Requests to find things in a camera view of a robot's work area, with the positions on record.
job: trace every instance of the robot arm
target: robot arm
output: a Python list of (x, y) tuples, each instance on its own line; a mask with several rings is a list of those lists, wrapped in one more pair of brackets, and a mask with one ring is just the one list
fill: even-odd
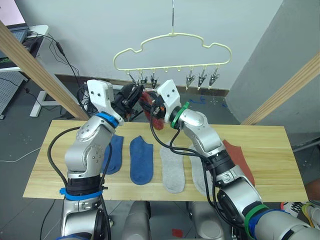
[(67, 166), (67, 185), (59, 239), (105, 239), (109, 220), (103, 212), (102, 183), (100, 176), (106, 147), (117, 126), (132, 112), (142, 94), (143, 86), (129, 84), (115, 96), (112, 85), (99, 80), (87, 81), (91, 102), (99, 113), (92, 116), (76, 133), (73, 145), (64, 159)]
[(238, 165), (228, 155), (217, 132), (200, 112), (181, 107), (173, 80), (157, 89), (166, 107), (165, 122), (183, 130), (196, 151), (204, 156), (213, 185), (219, 187), (217, 198), (227, 219), (243, 226), (246, 233), (259, 240), (318, 240), (320, 232), (305, 222), (276, 209), (269, 209)]

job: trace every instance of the pegboard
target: pegboard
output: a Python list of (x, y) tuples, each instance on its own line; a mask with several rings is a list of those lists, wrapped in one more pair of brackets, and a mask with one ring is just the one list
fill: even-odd
[[(15, 85), (20, 86), (22, 81), (28, 81), (26, 77), (24, 77), (18, 71), (8, 71), (8, 72), (0, 72), (0, 77), (10, 80)], [(18, 86), (13, 85), (9, 81), (5, 81), (0, 78), (0, 114), (5, 110), (11, 98), (16, 93)]]

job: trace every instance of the wooden post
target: wooden post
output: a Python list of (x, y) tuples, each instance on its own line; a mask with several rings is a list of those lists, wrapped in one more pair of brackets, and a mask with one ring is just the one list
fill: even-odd
[(56, 82), (44, 67), (37, 62), (1, 21), (0, 50), (74, 117), (80, 120), (88, 119), (87, 114), (81, 107)]
[(244, 120), (241, 125), (255, 125), (273, 110), (320, 74), (320, 52), (308, 61), (291, 79), (280, 87), (267, 101)]

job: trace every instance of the laptop screen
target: laptop screen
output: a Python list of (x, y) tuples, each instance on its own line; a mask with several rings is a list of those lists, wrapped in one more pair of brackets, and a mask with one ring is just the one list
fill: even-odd
[(15, 0), (0, 0), (0, 20), (9, 29), (27, 26)]

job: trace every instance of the hanger clip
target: hanger clip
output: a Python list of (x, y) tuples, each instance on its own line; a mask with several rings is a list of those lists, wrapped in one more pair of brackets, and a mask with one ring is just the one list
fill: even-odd
[(207, 74), (205, 74), (205, 69), (203, 69), (202, 70), (202, 74), (201, 74), (201, 76), (200, 76), (200, 74), (199, 74), (199, 80), (198, 80), (198, 91), (199, 91), (199, 89), (200, 89), (200, 86), (202, 85), (202, 83), (206, 80), (206, 78), (207, 78)]
[(186, 86), (185, 89), (187, 90), (190, 84), (195, 80), (196, 76), (192, 75), (192, 70), (190, 70), (189, 76), (186, 76)]
[(152, 85), (152, 88), (155, 89), (156, 85), (157, 85), (157, 82), (158, 82), (158, 77), (155, 78), (155, 73), (153, 73), (150, 77), (150, 80), (151, 80), (151, 85)]
[(140, 74), (141, 74), (140, 83), (141, 83), (141, 85), (145, 85), (148, 82), (148, 77), (146, 76), (144, 78), (144, 76), (142, 75), (142, 71), (140, 72)]
[(214, 70), (213, 74), (211, 74), (210, 80), (209, 80), (209, 87), (208, 89), (211, 89), (212, 85), (215, 83), (215, 81), (220, 77), (220, 74), (217, 74), (218, 67)]
[(134, 77), (131, 75), (131, 73), (128, 73), (128, 75), (130, 76), (133, 84), (134, 84), (135, 86), (138, 86), (138, 85), (139, 85), (139, 81), (137, 82), (137, 81), (134, 79)]

